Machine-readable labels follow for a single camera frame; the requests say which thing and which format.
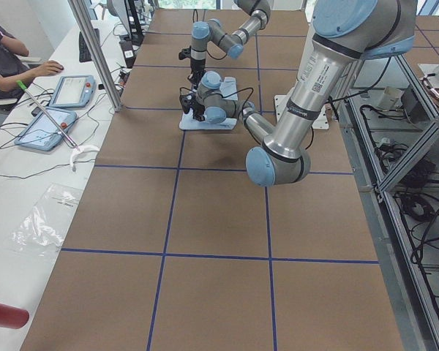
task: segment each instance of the floor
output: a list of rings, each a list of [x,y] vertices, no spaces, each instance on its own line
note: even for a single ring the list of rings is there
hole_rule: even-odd
[[[191,27],[155,15],[22,350],[403,350],[338,123],[303,181],[254,185],[243,126],[179,129]],[[273,120],[306,33],[303,12],[274,14],[237,61],[207,64]]]

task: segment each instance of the plastic bag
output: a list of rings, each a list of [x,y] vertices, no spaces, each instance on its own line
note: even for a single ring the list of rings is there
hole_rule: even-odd
[[[52,184],[5,246],[15,252],[55,259],[64,243],[83,190]]]

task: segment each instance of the hand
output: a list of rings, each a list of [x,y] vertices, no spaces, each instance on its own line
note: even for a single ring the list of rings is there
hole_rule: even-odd
[[[33,68],[36,77],[46,75],[57,75],[64,70],[64,67],[57,61],[46,61],[40,66]]]

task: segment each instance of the man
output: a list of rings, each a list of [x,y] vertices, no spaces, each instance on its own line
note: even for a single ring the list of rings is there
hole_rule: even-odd
[[[16,84],[17,80],[29,86],[36,77],[56,75],[64,69],[56,61],[47,61],[29,69],[16,55],[27,56],[29,51],[20,40],[0,26],[0,99],[19,99],[23,95],[23,91]]]

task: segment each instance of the red cylinder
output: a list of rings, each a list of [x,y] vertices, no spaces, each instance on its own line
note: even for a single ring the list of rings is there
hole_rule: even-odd
[[[0,327],[19,329],[29,320],[29,313],[25,309],[17,309],[0,303]]]

